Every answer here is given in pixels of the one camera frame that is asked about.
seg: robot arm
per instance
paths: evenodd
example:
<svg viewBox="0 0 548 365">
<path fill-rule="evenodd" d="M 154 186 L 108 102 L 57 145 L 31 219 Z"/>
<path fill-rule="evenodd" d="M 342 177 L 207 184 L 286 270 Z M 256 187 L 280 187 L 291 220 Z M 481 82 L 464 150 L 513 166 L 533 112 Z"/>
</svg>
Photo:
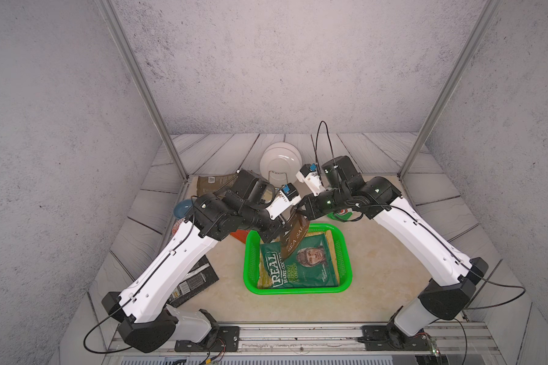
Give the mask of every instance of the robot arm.
<svg viewBox="0 0 548 365">
<path fill-rule="evenodd" d="M 273 194 L 271 203 L 264 203 L 268 186 L 260 176 L 241 170 L 222 199 L 213 193 L 197 198 L 186 221 L 144 273 L 121 293 L 103 298 L 107 313 L 120 322 L 118 332 L 126 344 L 148 353 L 175 331 L 179 340 L 205 346 L 214 342 L 219 325 L 209 313 L 177 310 L 166 304 L 167 299 L 195 263 L 229 233 L 252 229 L 270 242 L 283 232 L 280 214 L 298 204 L 300 195 L 288 184 Z"/>
<path fill-rule="evenodd" d="M 418 297 L 401 308 L 386 326 L 396 347 L 405 344 L 425 325 L 453 319 L 464 308 L 475 285 L 487 271 L 481 258 L 470 259 L 426 223 L 387 179 L 364 182 L 349 157 L 335 158 L 321 166 L 330 190 L 312 190 L 299 204 L 299 212 L 314 220 L 351 208 L 378 222 L 398 238 L 432 275 Z"/>
</svg>

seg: chip bag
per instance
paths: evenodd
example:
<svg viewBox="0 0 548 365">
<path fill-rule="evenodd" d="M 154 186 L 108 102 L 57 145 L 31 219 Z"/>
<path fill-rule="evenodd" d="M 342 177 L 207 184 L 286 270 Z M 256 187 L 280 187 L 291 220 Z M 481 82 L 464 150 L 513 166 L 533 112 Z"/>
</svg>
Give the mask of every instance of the chip bag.
<svg viewBox="0 0 548 365">
<path fill-rule="evenodd" d="M 334 255 L 325 232 L 307 234 L 294 252 L 283 259 L 280 242 L 260 245 L 261 288 L 313 288 L 339 285 Z"/>
</svg>

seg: metal rail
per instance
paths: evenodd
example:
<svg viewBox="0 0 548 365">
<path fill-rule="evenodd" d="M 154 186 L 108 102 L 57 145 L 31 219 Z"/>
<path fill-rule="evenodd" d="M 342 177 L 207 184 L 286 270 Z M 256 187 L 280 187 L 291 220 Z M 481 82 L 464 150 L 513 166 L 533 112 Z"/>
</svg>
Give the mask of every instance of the metal rail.
<svg viewBox="0 0 548 365">
<path fill-rule="evenodd" d="M 184 168 L 183 162 L 181 161 L 179 154 L 176 152 L 175 145 L 172 143 L 172 139 L 168 133 L 167 126 L 162 120 L 161 113 L 156 106 L 153 94 L 151 93 L 148 84 L 146 84 L 146 80 L 144 79 L 142 70 L 140 70 L 138 62 L 136 62 L 136 58 L 134 56 L 134 53 L 132 52 L 130 43 L 128 43 L 128 39 L 125 36 L 124 30 L 122 29 L 120 20 L 117 17 L 116 11 L 114 10 L 111 1 L 96 0 L 96 4 L 100 12 L 102 13 L 104 20 L 106 21 L 112 38 L 114 39 L 118 49 L 120 50 L 120 54 L 122 54 L 122 57 L 124 58 L 126 66 L 128 67 L 128 70 L 132 75 L 132 79 L 134 80 L 134 84 L 136 84 L 136 88 L 138 88 L 138 92 L 140 93 L 140 96 L 142 96 L 142 99 L 146 104 L 148 113 L 150 113 L 150 118 L 152 118 L 153 123 L 158 130 L 158 134 L 161 135 L 162 142 L 167 148 L 170 158 L 175 163 L 175 166 L 183 179 L 188 179 L 189 175 Z"/>
<path fill-rule="evenodd" d="M 467 42 L 465 42 L 465 45 L 461 49 L 459 57 L 457 58 L 455 65 L 453 66 L 453 69 L 449 74 L 449 77 L 446 79 L 445 85 L 442 87 L 442 90 L 438 95 L 437 101 L 432 106 L 430 113 L 428 113 L 424 124 L 420 128 L 418 136 L 416 137 L 416 141 L 412 145 L 412 149 L 410 150 L 408 157 L 406 157 L 406 161 L 404 161 L 404 164 L 402 165 L 402 169 L 400 170 L 400 172 L 398 172 L 398 177 L 400 178 L 400 180 L 404 179 L 404 177 L 410 170 L 410 167 L 412 167 L 416 156 L 420 152 L 420 149 L 424 145 L 424 142 L 426 142 L 432 129 L 437 123 L 439 116 L 445 108 L 446 102 L 453 94 L 453 91 L 455 90 L 457 84 L 459 84 L 463 71 L 467 68 L 469 61 L 475 54 L 479 43 L 481 43 L 483 36 L 487 32 L 489 25 L 495 18 L 502 2 L 503 0 L 488 0 L 487 4 L 485 4 L 485 6 L 483 7 L 481 15 L 477 19 L 475 27 L 473 27 L 473 30 L 471 31 Z"/>
</svg>

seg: printed man's face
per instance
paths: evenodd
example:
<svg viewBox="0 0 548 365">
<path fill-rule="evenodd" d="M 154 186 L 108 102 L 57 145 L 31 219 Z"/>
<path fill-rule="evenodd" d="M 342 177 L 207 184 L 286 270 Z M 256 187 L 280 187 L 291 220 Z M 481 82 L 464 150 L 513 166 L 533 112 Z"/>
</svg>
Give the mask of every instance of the printed man's face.
<svg viewBox="0 0 548 365">
<path fill-rule="evenodd" d="M 311 248 L 307 250 L 307 261 L 309 265 L 314 266 L 325 260 L 325 253 L 322 248 Z"/>
</svg>

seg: black cable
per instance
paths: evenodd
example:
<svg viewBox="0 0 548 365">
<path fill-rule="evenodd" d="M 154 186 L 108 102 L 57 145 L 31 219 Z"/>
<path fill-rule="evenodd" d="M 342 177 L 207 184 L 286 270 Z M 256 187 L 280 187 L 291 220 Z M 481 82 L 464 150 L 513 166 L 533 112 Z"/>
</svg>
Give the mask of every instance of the black cable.
<svg viewBox="0 0 548 365">
<path fill-rule="evenodd" d="M 108 353 L 116 353 L 116 352 L 121 352 L 121 351 L 126 351 L 126 350 L 129 350 L 131 349 L 132 347 L 126 347 L 124 349 L 120 349 L 120 350 L 112 350 L 112 351 L 95 351 L 95 350 L 92 350 L 88 347 L 88 344 L 86 343 L 87 340 L 88 340 L 88 336 L 97 328 L 99 327 L 100 325 L 102 325 L 103 322 L 105 322 L 108 318 L 110 318 L 111 316 L 113 316 L 114 314 L 116 314 L 119 310 L 121 310 L 122 308 L 124 308 L 126 306 L 126 304 L 128 304 L 130 301 L 127 301 L 126 303 L 124 303 L 124 305 L 122 305 L 120 308 L 118 308 L 117 310 L 113 311 L 112 314 L 110 314 L 109 316 L 105 317 L 100 323 L 96 324 L 92 329 L 89 330 L 89 332 L 85 335 L 85 337 L 83 338 L 83 348 L 85 348 L 87 351 L 91 352 L 91 353 L 96 353 L 96 354 L 108 354 Z"/>
<path fill-rule="evenodd" d="M 356 219 L 352 219 L 351 221 L 344 220 L 343 218 L 339 218 L 339 216 L 337 216 L 337 214 L 335 212 L 333 212 L 333 217 L 335 217 L 336 220 L 341 221 L 341 222 L 357 222 L 357 221 L 361 220 L 361 218 L 364 217 L 364 214 L 361 213 L 361 215 L 359 215 Z"/>
<path fill-rule="evenodd" d="M 519 286 L 519 285 L 505 285 L 505 284 L 500 284 L 500 283 L 495 283 L 493 281 L 489 281 L 487 279 L 485 279 L 483 276 L 475 273 L 473 270 L 471 270 L 470 268 L 468 268 L 467 266 L 465 266 L 464 263 L 461 262 L 461 260 L 431 231 L 429 230 L 424 224 L 418 222 L 418 220 L 416 218 L 414 218 L 412 215 L 410 215 L 406 210 L 400 208 L 400 207 L 395 207 L 395 206 L 391 206 L 391 205 L 388 205 L 388 204 L 372 204 L 372 205 L 369 205 L 369 206 L 365 206 L 365 207 L 390 207 L 390 208 L 396 208 L 398 210 L 402 210 L 404 213 L 406 213 L 410 218 L 412 218 L 414 220 L 414 222 L 416 222 L 416 224 L 418 224 L 420 227 L 423 227 L 425 230 L 428 231 L 428 233 L 430 233 L 450 254 L 452 257 L 454 257 L 455 260 L 457 260 L 457 262 L 459 264 L 461 264 L 461 266 L 463 266 L 464 268 L 466 268 L 469 272 L 473 273 L 475 276 L 477 276 L 479 279 L 485 281 L 486 283 L 490 283 L 490 284 L 493 284 L 493 285 L 497 285 L 497 286 L 501 286 L 501 287 L 504 287 L 504 288 L 519 288 L 519 289 L 522 289 L 522 292 L 519 293 L 517 296 L 515 296 L 514 298 L 508 300 L 508 301 L 505 301 L 503 303 L 498 303 L 498 304 L 493 304 L 493 305 L 488 305 L 486 307 L 474 307 L 474 308 L 463 308 L 464 310 L 483 310 L 483 309 L 488 309 L 488 308 L 495 308 L 495 307 L 499 307 L 501 305 L 505 305 L 507 303 L 511 303 L 513 302 L 514 300 L 518 299 L 519 297 L 523 296 L 525 293 L 526 293 L 526 288 L 524 288 L 523 286 Z"/>
<path fill-rule="evenodd" d="M 460 327 L 463 329 L 463 334 L 465 335 L 465 356 L 463 356 L 463 362 L 460 363 L 460 365 L 465 365 L 465 360 L 467 359 L 467 332 L 465 332 L 465 327 L 463 327 L 463 324 L 460 322 L 460 320 L 453 318 L 455 321 L 459 322 Z"/>
<path fill-rule="evenodd" d="M 205 358 L 205 360 L 201 361 L 201 362 L 199 363 L 199 365 L 205 365 L 205 363 L 206 363 L 206 361 L 207 361 L 207 359 L 209 358 L 210 355 L 211 355 L 211 350 L 209 350 L 209 351 L 207 352 L 207 357 Z"/>
<path fill-rule="evenodd" d="M 321 125 L 323 125 L 323 123 L 325 124 L 325 128 L 327 129 L 327 139 L 329 140 L 329 147 L 331 148 L 331 157 L 333 159 L 333 165 L 334 166 L 337 165 L 335 162 L 335 154 L 333 153 L 333 144 L 331 143 L 331 137 L 329 136 L 329 127 L 327 123 L 324 120 L 322 120 L 321 123 L 318 124 L 317 137 L 314 143 L 314 161 L 317 163 L 317 172 L 319 177 L 322 177 L 322 175 L 321 175 L 321 169 L 319 168 L 319 164 L 318 164 L 317 147 L 318 147 L 318 134 L 319 134 L 319 131 L 321 130 Z"/>
</svg>

